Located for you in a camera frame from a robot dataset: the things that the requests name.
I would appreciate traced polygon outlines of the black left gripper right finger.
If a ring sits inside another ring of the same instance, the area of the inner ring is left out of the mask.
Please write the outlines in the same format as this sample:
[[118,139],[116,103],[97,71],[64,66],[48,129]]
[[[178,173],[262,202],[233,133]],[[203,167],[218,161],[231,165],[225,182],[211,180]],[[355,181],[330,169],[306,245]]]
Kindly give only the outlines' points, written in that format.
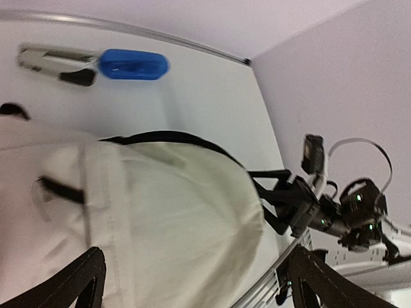
[[290,254],[288,276],[295,307],[393,307],[338,274],[313,252],[298,246]]

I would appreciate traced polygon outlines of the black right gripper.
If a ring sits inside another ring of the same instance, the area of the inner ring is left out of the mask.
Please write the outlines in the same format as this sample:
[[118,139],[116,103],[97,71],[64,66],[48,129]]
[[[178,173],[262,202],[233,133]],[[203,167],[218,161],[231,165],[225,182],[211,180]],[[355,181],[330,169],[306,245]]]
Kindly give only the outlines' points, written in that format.
[[387,202],[369,178],[351,182],[335,202],[326,194],[316,197],[303,178],[289,184],[288,169],[248,174],[259,197],[275,208],[277,216],[263,206],[264,219],[279,235],[290,227],[299,237],[308,227],[337,237],[338,244],[354,252],[383,241],[381,219],[387,214]]

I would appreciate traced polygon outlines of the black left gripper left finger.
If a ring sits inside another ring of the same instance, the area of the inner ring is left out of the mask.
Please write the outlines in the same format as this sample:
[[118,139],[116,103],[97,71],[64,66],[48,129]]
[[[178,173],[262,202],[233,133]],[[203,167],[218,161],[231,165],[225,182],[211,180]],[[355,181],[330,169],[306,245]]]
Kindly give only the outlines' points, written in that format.
[[1,307],[101,307],[106,263],[93,246],[45,282],[1,304]]

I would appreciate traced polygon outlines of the cream white backpack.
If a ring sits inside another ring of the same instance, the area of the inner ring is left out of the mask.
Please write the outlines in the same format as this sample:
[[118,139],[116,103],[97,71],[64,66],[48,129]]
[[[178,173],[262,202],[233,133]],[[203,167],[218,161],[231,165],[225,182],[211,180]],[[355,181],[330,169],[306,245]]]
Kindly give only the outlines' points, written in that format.
[[104,307],[230,307],[263,235],[246,169],[180,132],[99,140],[1,106],[1,301],[90,247]]

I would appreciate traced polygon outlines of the blue pencil case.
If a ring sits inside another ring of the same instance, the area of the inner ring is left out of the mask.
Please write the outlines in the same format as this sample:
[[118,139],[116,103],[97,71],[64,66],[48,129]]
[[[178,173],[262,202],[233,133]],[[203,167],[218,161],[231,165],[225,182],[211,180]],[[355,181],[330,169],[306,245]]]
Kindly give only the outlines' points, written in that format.
[[107,49],[98,61],[98,69],[113,80],[146,80],[162,78],[169,70],[165,56],[146,51]]

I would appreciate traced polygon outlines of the silver stapler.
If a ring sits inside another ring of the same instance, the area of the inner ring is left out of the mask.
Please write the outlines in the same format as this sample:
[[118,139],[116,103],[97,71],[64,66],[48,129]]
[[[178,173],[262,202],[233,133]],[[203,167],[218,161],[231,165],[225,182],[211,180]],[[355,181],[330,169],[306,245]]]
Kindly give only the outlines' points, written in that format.
[[82,87],[94,84],[97,60],[92,51],[35,44],[21,44],[17,54],[20,68]]

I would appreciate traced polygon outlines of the aluminium front rail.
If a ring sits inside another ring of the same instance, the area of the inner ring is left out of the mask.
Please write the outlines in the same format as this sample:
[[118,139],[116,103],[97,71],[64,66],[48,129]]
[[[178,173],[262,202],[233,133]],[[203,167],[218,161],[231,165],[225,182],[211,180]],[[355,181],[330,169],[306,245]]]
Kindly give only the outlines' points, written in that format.
[[232,308],[240,307],[268,307],[277,297],[287,299],[288,290],[292,282],[287,274],[290,263],[290,254],[296,246],[312,249],[310,231],[306,229],[300,237],[280,254],[277,260],[267,269],[261,278],[233,305]]

